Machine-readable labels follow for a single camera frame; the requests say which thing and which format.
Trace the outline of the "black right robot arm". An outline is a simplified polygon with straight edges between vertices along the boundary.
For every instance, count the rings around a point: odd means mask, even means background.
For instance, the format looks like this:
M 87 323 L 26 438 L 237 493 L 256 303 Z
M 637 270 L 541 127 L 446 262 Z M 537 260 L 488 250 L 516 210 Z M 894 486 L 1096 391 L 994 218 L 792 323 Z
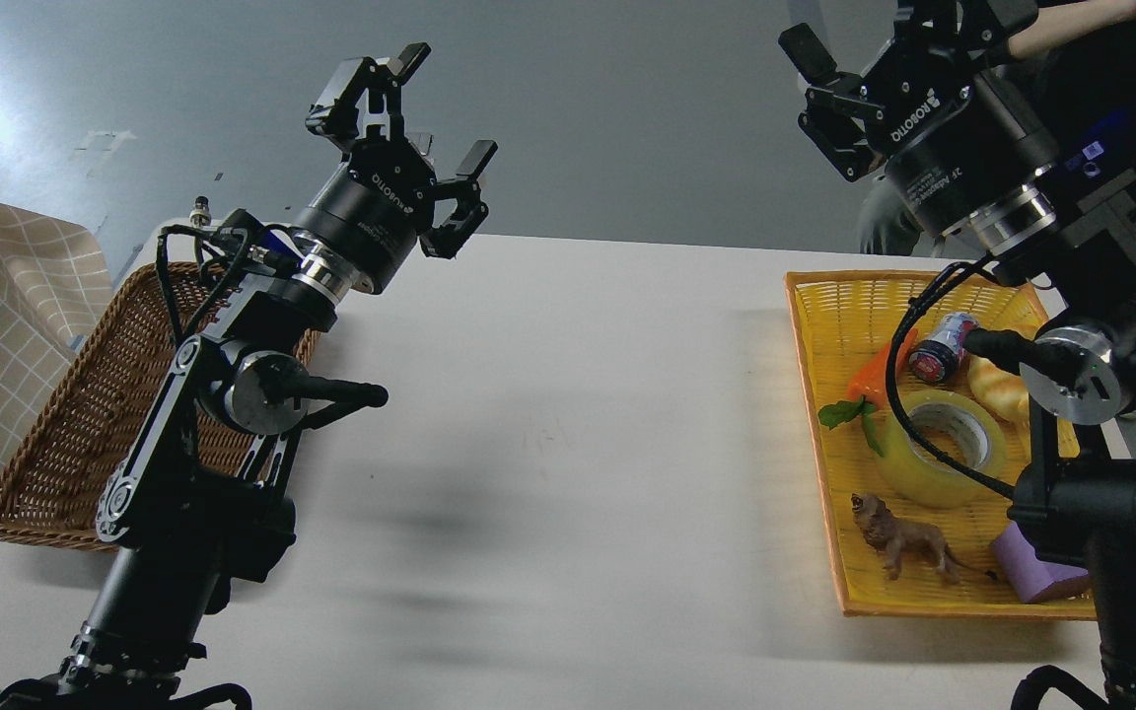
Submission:
M 901 1 L 878 58 L 844 72 L 813 30 L 779 43 L 807 81 L 799 125 L 844 179 L 883 172 L 932 237 L 978 243 L 911 302 L 910 327 L 974 274 L 1001 286 L 1046 277 L 1066 309 L 1036 336 L 974 329 L 964 346 L 1018 373 L 1031 458 L 1014 485 L 957 463 L 1010 500 L 1042 561 L 1091 575 L 1104 690 L 1055 667 L 1016 687 L 1081 709 L 1136 709 L 1136 41 L 1067 40 L 1070 70 L 1025 97 L 996 52 L 1076 5 Z

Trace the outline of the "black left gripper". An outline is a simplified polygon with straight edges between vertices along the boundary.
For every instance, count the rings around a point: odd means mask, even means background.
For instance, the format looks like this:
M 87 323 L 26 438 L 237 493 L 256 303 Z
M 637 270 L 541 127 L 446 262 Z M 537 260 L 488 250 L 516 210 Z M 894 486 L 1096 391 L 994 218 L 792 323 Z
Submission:
M 402 89 L 428 55 L 428 43 L 411 43 L 383 59 L 342 60 L 306 116 L 306 130 L 350 152 L 296 226 L 351 264 L 359 273 L 353 287 L 369 295 L 389 287 L 423 231 L 425 256 L 456 259 L 490 215 L 479 179 L 499 152 L 496 141 L 477 140 L 456 178 L 433 181 L 436 172 L 406 140 Z M 428 229 L 429 206 L 451 199 L 456 210 Z

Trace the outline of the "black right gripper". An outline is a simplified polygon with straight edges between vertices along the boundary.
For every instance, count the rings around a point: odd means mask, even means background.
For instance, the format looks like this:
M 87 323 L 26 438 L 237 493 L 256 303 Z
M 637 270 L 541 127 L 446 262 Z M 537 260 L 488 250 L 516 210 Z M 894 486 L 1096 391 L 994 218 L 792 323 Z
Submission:
M 880 170 L 921 228 L 959 228 L 1056 161 L 1031 105 L 982 64 L 1014 62 L 1006 40 L 1037 19 L 1035 1 L 897 1 L 862 75 L 797 23 L 777 39 L 804 81 L 797 125 L 844 179 Z

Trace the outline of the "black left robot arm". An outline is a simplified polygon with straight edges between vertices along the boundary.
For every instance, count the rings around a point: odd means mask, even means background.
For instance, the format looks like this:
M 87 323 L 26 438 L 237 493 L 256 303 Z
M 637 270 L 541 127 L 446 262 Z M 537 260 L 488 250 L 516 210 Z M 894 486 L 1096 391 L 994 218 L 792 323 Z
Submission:
M 342 60 L 306 127 L 341 162 L 296 222 L 244 208 L 158 235 L 154 270 L 170 367 L 101 494 L 95 531 L 117 548 L 59 670 L 14 682 L 0 709 L 214 709 L 252 705 L 237 683 L 179 695 L 206 648 L 195 632 L 235 579 L 261 583 L 296 542 L 290 471 L 306 431 L 389 403 L 378 384 L 312 376 L 293 354 L 333 327 L 352 291 L 381 295 L 411 248 L 451 259 L 488 216 L 479 179 L 496 153 L 478 140 L 441 179 L 406 135 L 402 90 L 431 55 Z

